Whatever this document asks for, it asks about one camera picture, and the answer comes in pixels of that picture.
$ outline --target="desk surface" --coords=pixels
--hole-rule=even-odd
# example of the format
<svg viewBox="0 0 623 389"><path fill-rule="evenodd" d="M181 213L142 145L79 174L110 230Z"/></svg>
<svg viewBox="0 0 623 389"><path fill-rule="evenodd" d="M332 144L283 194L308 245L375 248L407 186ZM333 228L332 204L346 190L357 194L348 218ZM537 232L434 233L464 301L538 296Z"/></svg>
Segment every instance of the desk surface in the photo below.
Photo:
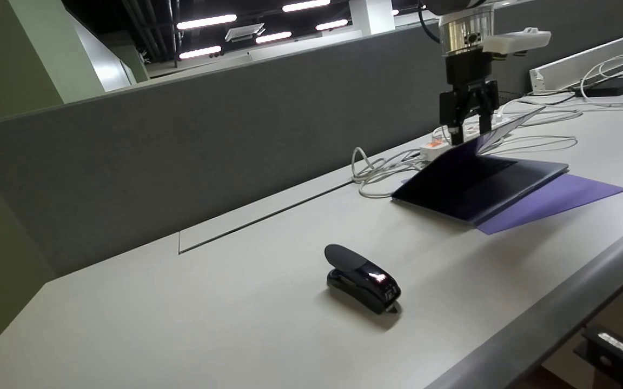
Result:
<svg viewBox="0 0 623 389"><path fill-rule="evenodd" d="M623 109L535 135L581 145L521 159L623 186ZM346 177L336 172L47 284L0 337L0 389L502 388L623 286L623 194L483 236L353 186L330 190ZM332 243L398 279L401 316L376 317L327 290ZM531 326L549 317L563 324Z"/></svg>

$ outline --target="stapler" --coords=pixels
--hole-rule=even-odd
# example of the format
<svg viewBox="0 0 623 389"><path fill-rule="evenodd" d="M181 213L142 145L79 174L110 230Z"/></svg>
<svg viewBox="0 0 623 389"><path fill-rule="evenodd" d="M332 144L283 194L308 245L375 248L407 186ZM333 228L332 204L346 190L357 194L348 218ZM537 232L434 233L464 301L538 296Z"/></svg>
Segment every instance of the stapler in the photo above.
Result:
<svg viewBox="0 0 623 389"><path fill-rule="evenodd" d="M376 316L394 309L401 288L390 272L339 245L330 245L325 255L333 267L327 276L330 288L351 295Z"/></svg>

